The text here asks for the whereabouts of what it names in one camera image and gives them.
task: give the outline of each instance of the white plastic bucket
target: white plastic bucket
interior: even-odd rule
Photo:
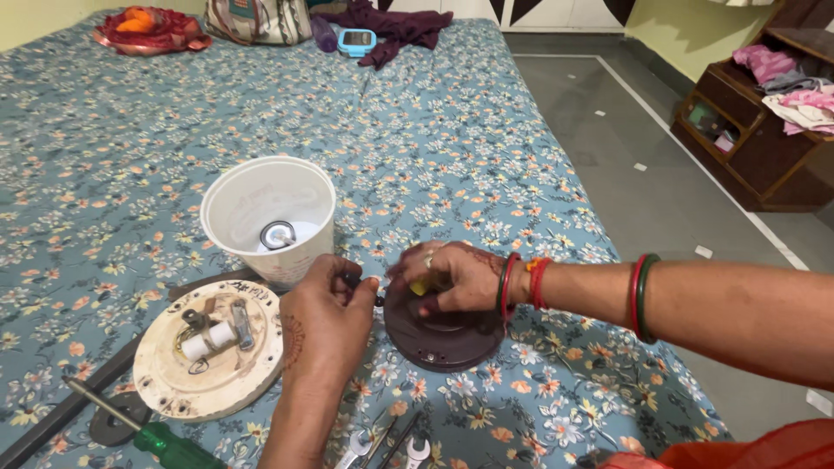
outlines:
[[[316,256],[333,253],[335,209],[336,191],[321,168],[303,159],[266,156],[235,166],[211,184],[200,223],[220,249],[289,290]],[[296,243],[259,252],[261,230],[278,220],[295,226]]]

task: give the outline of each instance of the red bangle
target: red bangle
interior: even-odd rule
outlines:
[[[530,272],[530,300],[537,310],[546,308],[545,300],[541,297],[541,281],[545,278],[545,268],[551,262],[549,258],[534,257],[527,263],[526,269]]]
[[[501,318],[504,319],[504,329],[506,331],[507,322],[510,320],[510,316],[512,313],[515,312],[515,305],[511,307],[507,307],[507,292],[510,291],[510,273],[513,271],[513,264],[517,260],[521,259],[521,255],[517,252],[510,254],[510,257],[507,258],[507,268],[504,271],[504,284],[503,288],[501,289]]]
[[[640,256],[637,262],[634,263],[634,268],[631,270],[631,278],[629,279],[629,315],[631,316],[631,329],[637,336],[637,340],[643,341],[640,334],[640,323],[637,320],[637,284],[640,282],[640,267],[646,261],[646,254]]]

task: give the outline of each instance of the forearm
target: forearm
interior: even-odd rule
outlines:
[[[320,469],[324,449],[336,420],[341,388],[294,386],[278,399],[260,469]]]
[[[516,300],[529,293],[518,275]],[[631,328],[631,265],[549,265],[545,303]],[[646,282],[651,334],[730,366],[834,390],[834,277],[756,265],[661,262]]]

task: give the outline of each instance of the purple water bottle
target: purple water bottle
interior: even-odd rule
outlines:
[[[321,50],[326,53],[336,50],[338,40],[336,39],[336,33],[330,27],[330,23],[320,16],[314,16],[310,19],[310,28],[313,30],[315,43]]]

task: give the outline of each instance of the bed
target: bed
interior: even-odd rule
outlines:
[[[241,265],[208,242],[198,207],[246,159],[288,154],[325,169],[337,250],[366,274],[382,276],[430,238],[619,261],[488,20],[456,20],[434,52],[407,47],[374,72],[313,42],[216,40],[200,53],[126,58],[90,38],[102,17],[0,55],[0,451],[69,394],[60,376],[89,376],[148,327],[168,288]],[[572,467],[595,448],[657,456],[731,439],[674,350],[627,330],[522,309],[496,356],[439,375],[404,361],[379,319],[329,466],[353,429],[415,409],[429,415],[418,427],[429,469]],[[132,389],[128,373],[107,394]],[[219,421],[169,423],[230,466],[255,467],[280,392],[279,381]],[[92,443],[92,414],[25,467],[155,466],[132,446]]]

